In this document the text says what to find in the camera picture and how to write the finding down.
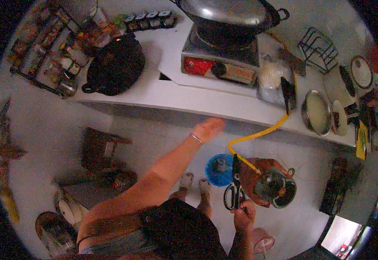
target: blue bowl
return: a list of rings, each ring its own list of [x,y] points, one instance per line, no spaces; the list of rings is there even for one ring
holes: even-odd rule
[[[216,164],[216,160],[218,158],[225,160],[225,171],[214,169],[214,165]],[[212,157],[206,164],[205,169],[208,181],[218,187],[228,186],[232,182],[232,162],[233,157],[228,154],[218,154]]]

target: white countertop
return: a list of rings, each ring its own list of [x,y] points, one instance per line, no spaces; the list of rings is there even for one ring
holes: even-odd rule
[[[180,21],[175,28],[136,33],[136,38],[140,41],[146,56],[146,67],[131,89],[117,96],[85,94],[81,86],[86,83],[88,64],[77,77],[79,87],[74,99],[178,110],[266,126],[274,125],[280,120],[285,110],[258,100],[255,89],[181,73],[181,50],[192,26],[192,21],[185,15],[182,16],[183,21]],[[324,92],[322,75],[312,67],[307,66],[306,69],[306,77],[298,75],[296,77],[297,108],[280,128],[355,146],[353,125],[348,126],[348,132],[344,137],[333,133],[325,137],[318,136],[304,125],[300,108],[306,93],[310,89]],[[172,81],[159,80],[160,72]]]

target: foot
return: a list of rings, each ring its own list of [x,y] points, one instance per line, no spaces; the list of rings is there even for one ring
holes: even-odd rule
[[[199,180],[199,189],[201,190],[201,194],[209,194],[211,184],[209,183],[208,179],[203,178]]]
[[[193,174],[189,172],[185,173],[180,178],[179,188],[189,190],[192,187],[192,182],[193,182]]]

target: silver bangle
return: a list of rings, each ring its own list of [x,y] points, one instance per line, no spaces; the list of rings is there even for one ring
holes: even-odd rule
[[[202,141],[201,141],[198,137],[196,137],[194,134],[191,133],[190,135],[191,135],[193,138],[195,138],[196,140],[198,140],[199,143],[201,143],[201,145],[203,144]]]

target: hand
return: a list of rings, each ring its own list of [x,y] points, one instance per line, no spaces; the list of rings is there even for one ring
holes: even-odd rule
[[[255,221],[255,208],[252,200],[241,203],[240,209],[233,209],[235,229],[240,232],[252,232]]]
[[[225,121],[220,118],[209,118],[195,126],[192,134],[202,143],[208,143],[212,138],[219,136],[225,126]]]

